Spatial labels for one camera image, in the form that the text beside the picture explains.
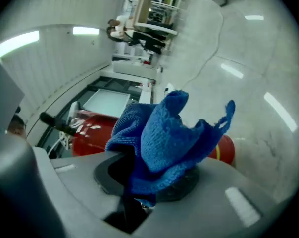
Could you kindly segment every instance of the gray floor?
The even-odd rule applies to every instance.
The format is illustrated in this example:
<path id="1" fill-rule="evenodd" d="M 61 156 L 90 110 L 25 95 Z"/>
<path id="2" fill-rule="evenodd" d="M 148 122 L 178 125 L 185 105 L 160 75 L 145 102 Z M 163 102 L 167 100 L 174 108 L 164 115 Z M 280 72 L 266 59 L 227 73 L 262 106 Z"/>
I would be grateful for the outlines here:
<path id="1" fill-rule="evenodd" d="M 217 122 L 233 99 L 236 168 L 276 201 L 299 185 L 299 28 L 280 0 L 186 0 L 156 87 L 189 93 L 184 124 Z"/>

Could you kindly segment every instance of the blue microfiber towel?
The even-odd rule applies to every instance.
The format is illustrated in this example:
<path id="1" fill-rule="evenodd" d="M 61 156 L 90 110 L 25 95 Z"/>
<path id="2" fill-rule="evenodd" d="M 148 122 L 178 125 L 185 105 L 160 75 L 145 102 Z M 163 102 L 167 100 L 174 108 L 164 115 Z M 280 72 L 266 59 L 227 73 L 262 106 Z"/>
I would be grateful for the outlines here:
<path id="1" fill-rule="evenodd" d="M 142 201 L 145 205 L 153 206 L 155 194 L 207 157 L 230 127 L 234 101 L 227 104 L 226 116 L 215 126 L 202 119 L 194 128 L 184 126 L 178 114 L 188 97 L 184 91 L 174 91 L 160 104 L 130 104 L 106 145 L 111 151 L 120 151 L 122 145 L 134 147 L 134 169 L 126 190 L 136 198 L 148 196 Z"/>

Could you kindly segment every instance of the person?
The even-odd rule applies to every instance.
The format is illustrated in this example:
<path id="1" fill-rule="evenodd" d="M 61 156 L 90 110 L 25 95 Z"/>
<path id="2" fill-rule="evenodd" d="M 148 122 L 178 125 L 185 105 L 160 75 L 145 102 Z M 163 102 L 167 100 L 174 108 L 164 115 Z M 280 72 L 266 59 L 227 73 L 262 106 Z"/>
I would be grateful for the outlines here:
<path id="1" fill-rule="evenodd" d="M 26 140 L 25 128 L 26 125 L 22 118 L 17 114 L 14 114 L 7 131 Z"/>
<path id="2" fill-rule="evenodd" d="M 143 40 L 145 41 L 145 48 L 157 54 L 161 54 L 161 48 L 166 46 L 165 43 L 155 39 L 153 36 L 135 30 L 116 31 L 114 27 L 110 26 L 107 28 L 106 32 L 108 37 L 111 37 L 112 40 L 117 39 L 117 40 L 123 40 L 125 42 L 130 42 L 131 40 L 133 41 Z"/>
<path id="3" fill-rule="evenodd" d="M 108 21 L 108 24 L 111 27 L 115 27 L 116 31 L 122 31 L 122 30 L 124 30 L 124 27 L 127 30 L 134 29 L 134 27 L 133 27 L 133 17 L 132 16 L 130 16 L 130 17 L 127 17 L 127 16 L 118 16 L 116 18 L 116 20 L 110 19 Z M 156 22 L 156 21 L 150 21 L 150 20 L 147 21 L 147 24 L 149 24 L 149 25 L 155 25 L 155 26 L 160 26 L 160 27 L 168 28 L 168 29 L 172 29 L 172 27 L 173 27 L 173 24 L 167 25 L 167 24 L 163 24 L 163 23 L 160 23 L 160 22 Z"/>
<path id="4" fill-rule="evenodd" d="M 116 29 L 115 29 L 115 27 L 112 27 L 112 26 L 109 26 L 109 27 L 107 28 L 108 38 L 110 38 L 111 40 L 113 40 L 113 41 L 115 41 L 115 42 L 130 41 L 130 40 L 128 40 L 128 39 L 124 40 L 124 39 L 117 39 L 117 38 L 113 38 L 113 37 L 111 37 L 111 36 L 110 36 L 110 33 L 109 33 L 109 29 L 114 29 L 115 31 L 116 31 Z M 134 30 L 134 29 L 123 28 L 123 31 L 127 31 L 127 30 Z M 166 39 L 167 39 L 166 36 L 162 36 L 162 35 L 156 34 L 156 33 L 154 33 L 154 32 L 147 32 L 146 34 L 151 35 L 153 38 L 156 38 L 156 39 L 158 39 L 158 40 L 160 40 L 160 41 L 166 41 Z"/>

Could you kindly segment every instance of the white wall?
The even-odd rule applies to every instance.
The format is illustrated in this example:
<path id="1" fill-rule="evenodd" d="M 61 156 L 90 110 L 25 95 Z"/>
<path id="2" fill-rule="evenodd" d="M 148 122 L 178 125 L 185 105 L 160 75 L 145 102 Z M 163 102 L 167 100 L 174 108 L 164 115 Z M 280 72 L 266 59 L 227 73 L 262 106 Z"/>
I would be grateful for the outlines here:
<path id="1" fill-rule="evenodd" d="M 14 0 L 0 16 L 0 41 L 43 25 L 105 29 L 122 0 Z"/>
<path id="2" fill-rule="evenodd" d="M 22 91 L 17 87 L 0 65 L 0 132 L 7 130 L 12 116 L 23 98 Z"/>
<path id="3" fill-rule="evenodd" d="M 105 34 L 122 0 L 14 0 L 0 16 L 0 42 L 39 30 L 40 40 L 2 57 L 2 64 L 25 94 L 21 117 L 31 142 L 36 142 L 41 112 L 62 108 L 111 63 L 114 43 Z M 73 36 L 73 26 L 100 29 L 98 36 Z M 67 92 L 67 102 L 60 102 Z"/>

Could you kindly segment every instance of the gray surface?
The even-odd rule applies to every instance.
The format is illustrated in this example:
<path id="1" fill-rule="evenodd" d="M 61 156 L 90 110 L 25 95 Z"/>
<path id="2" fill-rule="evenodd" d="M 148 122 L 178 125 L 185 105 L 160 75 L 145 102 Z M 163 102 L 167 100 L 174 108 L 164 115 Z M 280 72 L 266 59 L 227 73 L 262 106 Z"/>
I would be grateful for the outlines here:
<path id="1" fill-rule="evenodd" d="M 211 158 L 199 164 L 195 189 L 178 202 L 159 203 L 134 232 L 139 237 L 225 237 L 244 229 L 224 192 L 237 187 L 255 208 L 265 214 L 276 204 L 253 182 L 231 166 Z"/>
<path id="2" fill-rule="evenodd" d="M 38 164 L 39 175 L 43 181 L 44 187 L 58 212 L 62 224 L 64 225 L 67 237 L 78 238 L 123 238 L 129 237 L 126 233 L 123 233 L 104 221 L 96 217 L 90 209 L 84 207 L 72 193 L 63 184 L 55 172 L 47 153 L 38 147 L 33 147 L 36 161 Z M 94 198 L 95 202 L 100 202 L 99 198 Z"/>
<path id="3" fill-rule="evenodd" d="M 24 94 L 0 65 L 0 130 L 4 132 Z"/>
<path id="4" fill-rule="evenodd" d="M 0 133 L 0 194 L 36 236 L 62 238 L 63 226 L 37 171 L 32 147 L 19 136 Z"/>
<path id="5" fill-rule="evenodd" d="M 100 218 L 114 210 L 118 202 L 117 197 L 105 195 L 92 176 L 95 166 L 108 156 L 113 154 L 52 160 L 54 167 L 77 167 L 58 175 L 74 197 Z M 195 189 L 181 201 L 157 204 L 133 235 L 216 238 L 241 231 L 244 226 L 224 193 L 229 187 L 237 187 L 261 214 L 276 205 L 257 185 L 221 161 L 207 158 L 199 167 L 200 180 Z"/>
<path id="6" fill-rule="evenodd" d="M 105 194 L 95 182 L 93 171 L 98 163 L 114 155 L 109 152 L 51 160 L 54 168 L 70 164 L 77 167 L 64 173 L 58 173 L 58 176 L 73 196 L 99 218 L 105 218 L 116 210 L 119 197 Z"/>

